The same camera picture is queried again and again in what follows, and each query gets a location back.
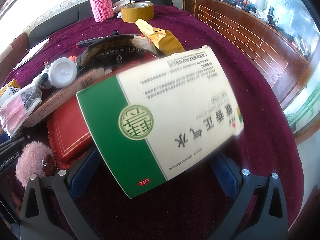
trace yellow tape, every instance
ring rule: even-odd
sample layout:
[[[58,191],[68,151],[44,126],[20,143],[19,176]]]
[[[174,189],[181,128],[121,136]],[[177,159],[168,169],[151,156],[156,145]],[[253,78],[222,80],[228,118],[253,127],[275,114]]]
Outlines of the yellow tape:
[[[153,18],[153,3],[135,2],[121,6],[122,20],[126,23],[134,23],[138,19],[145,21]]]

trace table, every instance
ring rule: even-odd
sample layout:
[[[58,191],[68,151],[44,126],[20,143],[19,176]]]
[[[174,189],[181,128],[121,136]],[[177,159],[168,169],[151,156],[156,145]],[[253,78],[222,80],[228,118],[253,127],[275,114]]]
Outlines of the table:
[[[290,226],[302,203],[302,165],[290,127],[267,81],[234,44],[186,11],[155,6],[155,17],[148,22],[170,30],[186,50],[203,45],[212,48],[244,119],[244,131],[231,140],[224,153],[255,175],[279,174]],[[41,71],[44,61],[79,55],[83,49],[76,49],[76,42],[106,36],[114,30],[120,34],[139,33],[135,24],[121,19],[102,23],[85,19],[51,35],[45,48],[12,71],[6,80],[15,78],[25,86]],[[47,144],[43,135],[45,124],[39,130],[42,142]],[[224,195],[207,162],[131,200],[101,164],[76,203],[106,239],[203,239],[221,220],[232,199]],[[68,230],[66,222],[62,224]]]

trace black marker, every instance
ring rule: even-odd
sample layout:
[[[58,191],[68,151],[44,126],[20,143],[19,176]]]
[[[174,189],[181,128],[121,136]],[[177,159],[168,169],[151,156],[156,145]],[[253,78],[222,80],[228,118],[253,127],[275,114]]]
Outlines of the black marker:
[[[114,36],[114,35],[118,35],[119,32],[118,31],[114,31],[113,33],[111,33],[109,36]],[[105,36],[105,37],[100,37],[100,38],[94,38],[94,39],[89,39],[86,41],[79,41],[76,43],[76,48],[80,49],[80,48],[86,48],[89,47],[91,44],[95,43],[96,41],[100,40],[100,39],[104,39],[106,37],[109,36]]]

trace green and white box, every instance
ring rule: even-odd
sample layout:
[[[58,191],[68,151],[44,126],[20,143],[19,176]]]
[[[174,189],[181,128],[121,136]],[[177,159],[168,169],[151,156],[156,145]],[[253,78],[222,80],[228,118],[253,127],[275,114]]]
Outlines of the green and white box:
[[[77,98],[129,198],[179,175],[243,130],[228,79],[207,46],[124,71]]]

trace small box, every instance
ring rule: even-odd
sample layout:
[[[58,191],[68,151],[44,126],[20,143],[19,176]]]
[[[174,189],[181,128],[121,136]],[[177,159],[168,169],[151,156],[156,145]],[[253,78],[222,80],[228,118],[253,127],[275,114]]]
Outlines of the small box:
[[[18,92],[20,88],[15,87],[7,87],[2,96],[0,97],[0,107],[7,101],[11,96],[13,96],[16,92]]]

